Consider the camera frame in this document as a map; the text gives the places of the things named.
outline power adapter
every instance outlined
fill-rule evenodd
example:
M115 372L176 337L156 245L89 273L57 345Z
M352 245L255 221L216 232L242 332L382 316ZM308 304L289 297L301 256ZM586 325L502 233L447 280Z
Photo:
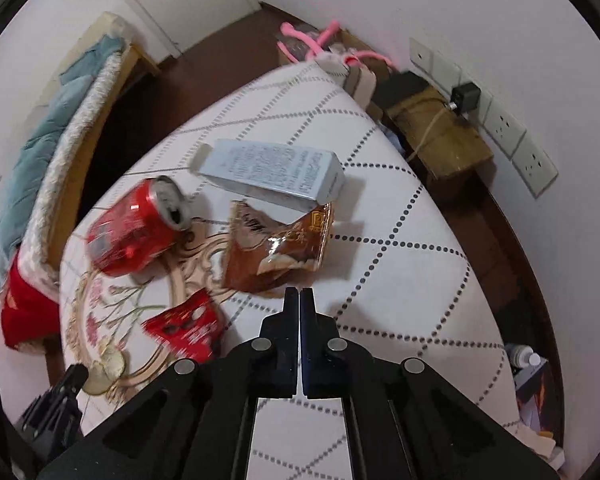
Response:
M448 108L460 116L478 107L480 87L472 81L455 86L451 91Z

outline red cloth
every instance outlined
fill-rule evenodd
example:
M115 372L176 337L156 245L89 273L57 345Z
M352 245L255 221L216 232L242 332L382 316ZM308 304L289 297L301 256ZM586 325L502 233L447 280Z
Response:
M10 348L25 341L60 332L58 304L22 279L18 251L11 264L0 313L4 342Z

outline blue blanket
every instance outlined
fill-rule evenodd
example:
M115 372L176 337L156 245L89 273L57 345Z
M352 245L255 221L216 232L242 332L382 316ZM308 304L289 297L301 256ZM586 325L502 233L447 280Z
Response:
M20 150L0 213L0 290L16 249L22 243L38 190L62 133L89 91L91 83L112 53L122 49L120 38L103 36L60 75L62 83L49 103L42 122Z

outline brown snack bag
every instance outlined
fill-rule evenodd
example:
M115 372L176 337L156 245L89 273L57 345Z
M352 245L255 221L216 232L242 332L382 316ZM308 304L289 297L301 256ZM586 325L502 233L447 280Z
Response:
M285 225L246 202L234 202L222 286L255 293L285 283L292 270L318 270L332 222L331 204Z

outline crushed soda can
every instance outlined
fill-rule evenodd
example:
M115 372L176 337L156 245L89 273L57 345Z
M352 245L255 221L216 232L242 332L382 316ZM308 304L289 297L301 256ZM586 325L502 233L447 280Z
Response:
M146 178L89 228L87 254L109 276L138 272L191 225L187 201L168 176Z
M205 288L142 323L144 331L179 358L205 363L220 353L222 317Z

